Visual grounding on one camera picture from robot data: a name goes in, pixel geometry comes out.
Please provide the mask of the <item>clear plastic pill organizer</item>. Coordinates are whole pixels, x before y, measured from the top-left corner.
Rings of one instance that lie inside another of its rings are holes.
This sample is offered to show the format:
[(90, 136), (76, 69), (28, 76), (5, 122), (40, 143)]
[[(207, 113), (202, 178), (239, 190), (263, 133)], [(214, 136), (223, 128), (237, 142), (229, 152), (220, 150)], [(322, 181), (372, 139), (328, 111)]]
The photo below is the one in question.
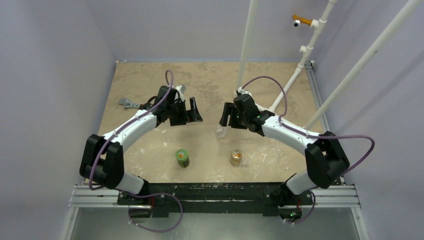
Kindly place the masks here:
[(222, 127), (220, 125), (218, 125), (215, 128), (215, 137), (217, 139), (223, 139), (227, 136), (227, 128), (226, 127)]

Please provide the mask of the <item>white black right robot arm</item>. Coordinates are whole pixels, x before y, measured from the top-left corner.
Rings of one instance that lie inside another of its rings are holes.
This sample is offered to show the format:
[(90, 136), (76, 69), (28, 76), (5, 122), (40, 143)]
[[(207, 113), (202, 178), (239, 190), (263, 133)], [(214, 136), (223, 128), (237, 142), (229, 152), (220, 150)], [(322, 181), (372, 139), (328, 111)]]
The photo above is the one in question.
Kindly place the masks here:
[(240, 94), (232, 102), (226, 102), (219, 124), (247, 129), (277, 140), (305, 157), (306, 170), (289, 178), (280, 191), (282, 200), (288, 204), (298, 200), (305, 191), (327, 189), (350, 167), (339, 140), (332, 132), (310, 132), (284, 121), (271, 111), (259, 110), (249, 94)]

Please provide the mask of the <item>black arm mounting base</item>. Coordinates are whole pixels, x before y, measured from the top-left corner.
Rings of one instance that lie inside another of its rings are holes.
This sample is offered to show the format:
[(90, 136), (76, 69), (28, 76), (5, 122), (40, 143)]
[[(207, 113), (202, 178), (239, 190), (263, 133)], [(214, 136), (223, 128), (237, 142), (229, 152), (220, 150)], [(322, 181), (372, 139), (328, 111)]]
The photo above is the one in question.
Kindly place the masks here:
[(117, 204), (145, 207), (154, 218), (170, 213), (261, 214), (297, 220), (311, 206), (310, 191), (294, 195), (281, 182), (150, 183), (136, 196), (120, 192)]

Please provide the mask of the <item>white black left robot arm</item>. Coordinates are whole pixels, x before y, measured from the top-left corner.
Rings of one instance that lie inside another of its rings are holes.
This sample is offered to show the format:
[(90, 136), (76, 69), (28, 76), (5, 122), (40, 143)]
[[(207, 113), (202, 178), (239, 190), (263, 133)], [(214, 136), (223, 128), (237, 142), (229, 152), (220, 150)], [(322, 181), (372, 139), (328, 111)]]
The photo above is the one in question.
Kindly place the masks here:
[(138, 205), (149, 199), (148, 182), (125, 170), (125, 152), (144, 134), (168, 121), (170, 126), (202, 122), (196, 99), (186, 109), (181, 87), (161, 86), (158, 94), (141, 104), (135, 115), (104, 135), (92, 134), (85, 143), (79, 174), (99, 188), (128, 192)]

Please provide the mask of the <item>green pill bottle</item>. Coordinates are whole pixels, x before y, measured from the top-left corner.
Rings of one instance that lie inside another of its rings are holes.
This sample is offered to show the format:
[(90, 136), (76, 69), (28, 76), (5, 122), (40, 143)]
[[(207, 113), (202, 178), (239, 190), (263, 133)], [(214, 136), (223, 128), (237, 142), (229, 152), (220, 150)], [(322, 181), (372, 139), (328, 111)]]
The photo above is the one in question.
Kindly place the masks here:
[(186, 149), (178, 149), (175, 152), (175, 158), (181, 168), (186, 168), (190, 164), (189, 154)]

